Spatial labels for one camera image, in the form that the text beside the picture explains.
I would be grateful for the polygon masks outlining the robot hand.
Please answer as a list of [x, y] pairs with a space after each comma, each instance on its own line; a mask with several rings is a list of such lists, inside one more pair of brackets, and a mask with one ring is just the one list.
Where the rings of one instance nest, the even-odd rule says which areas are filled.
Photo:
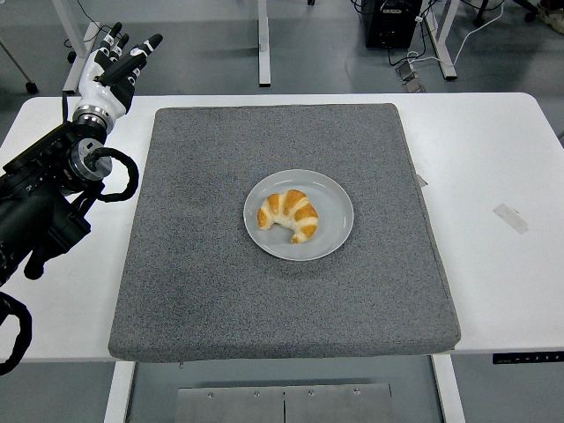
[[159, 33], [126, 49], [129, 36], [119, 35], [117, 22], [89, 56], [78, 83], [81, 99], [77, 110], [89, 107], [104, 111], [111, 123], [126, 115], [135, 93], [135, 85], [151, 53], [163, 41]]

